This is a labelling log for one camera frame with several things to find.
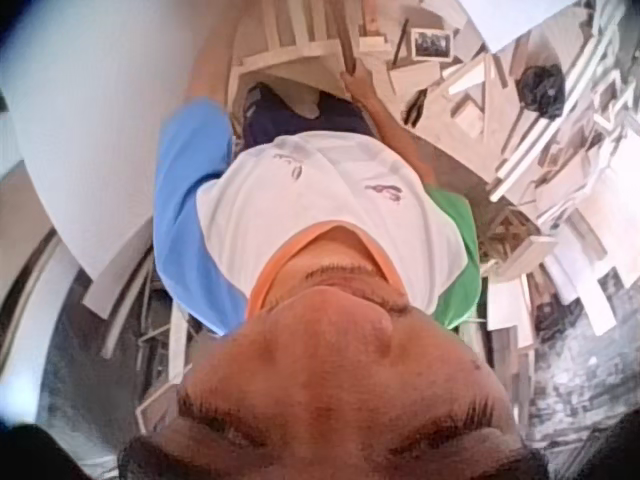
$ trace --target green sleeve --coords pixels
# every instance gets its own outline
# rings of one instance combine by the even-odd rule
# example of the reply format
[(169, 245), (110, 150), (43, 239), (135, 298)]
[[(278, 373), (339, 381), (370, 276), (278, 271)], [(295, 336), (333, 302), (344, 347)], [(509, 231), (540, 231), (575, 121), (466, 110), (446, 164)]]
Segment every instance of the green sleeve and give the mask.
[(468, 262), (454, 282), (440, 295), (433, 317), (443, 327), (453, 329), (473, 313), (480, 298), (480, 255), (478, 237), (469, 202), (461, 195), (425, 186), (429, 198), (458, 227)]

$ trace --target blue sleeve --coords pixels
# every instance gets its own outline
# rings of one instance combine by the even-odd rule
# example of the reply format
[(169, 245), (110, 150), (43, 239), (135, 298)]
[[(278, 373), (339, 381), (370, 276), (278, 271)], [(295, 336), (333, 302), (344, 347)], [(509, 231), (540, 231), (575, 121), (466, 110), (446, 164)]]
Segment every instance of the blue sleeve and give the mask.
[(173, 299), (220, 335), (243, 322), (247, 299), (207, 251), (196, 192), (227, 170), (232, 139), (226, 113), (209, 100), (182, 107), (160, 136), (154, 193), (156, 269)]

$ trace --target dark pants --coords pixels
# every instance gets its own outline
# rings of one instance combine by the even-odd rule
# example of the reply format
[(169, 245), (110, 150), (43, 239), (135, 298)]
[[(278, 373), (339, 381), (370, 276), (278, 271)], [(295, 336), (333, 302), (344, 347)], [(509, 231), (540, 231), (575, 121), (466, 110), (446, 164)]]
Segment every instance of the dark pants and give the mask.
[(318, 110), (318, 118), (298, 115), (271, 87), (258, 83), (247, 94), (244, 148), (269, 144), (283, 135), (317, 130), (374, 136), (360, 109), (351, 102), (320, 92)]

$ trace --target picture frame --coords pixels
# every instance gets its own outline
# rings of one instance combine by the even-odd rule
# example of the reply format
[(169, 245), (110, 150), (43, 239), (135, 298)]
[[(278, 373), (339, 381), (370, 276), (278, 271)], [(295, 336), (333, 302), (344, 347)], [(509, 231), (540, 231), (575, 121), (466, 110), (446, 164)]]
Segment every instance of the picture frame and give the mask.
[(411, 58), (417, 61), (451, 62), (453, 33), (431, 28), (411, 29)]

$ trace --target white panel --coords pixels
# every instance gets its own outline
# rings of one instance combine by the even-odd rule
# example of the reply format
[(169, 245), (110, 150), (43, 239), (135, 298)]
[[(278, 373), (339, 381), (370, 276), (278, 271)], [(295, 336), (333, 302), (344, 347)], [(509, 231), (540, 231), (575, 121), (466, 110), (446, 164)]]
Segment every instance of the white panel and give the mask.
[(29, 175), (19, 164), (0, 181), (0, 305), (50, 229)]
[(27, 300), (0, 374), (0, 413), (12, 423), (36, 419), (49, 344), (78, 270), (60, 242)]
[(27, 168), (92, 278), (151, 217), (159, 132), (214, 15), (209, 0), (41, 1), (3, 50)]
[(93, 281), (82, 299), (87, 308), (105, 320), (109, 318), (120, 292), (151, 245), (151, 236), (151, 221), (148, 221)]
[(496, 53), (575, 0), (458, 0)]
[(22, 160), (9, 113), (0, 113), (0, 180)]

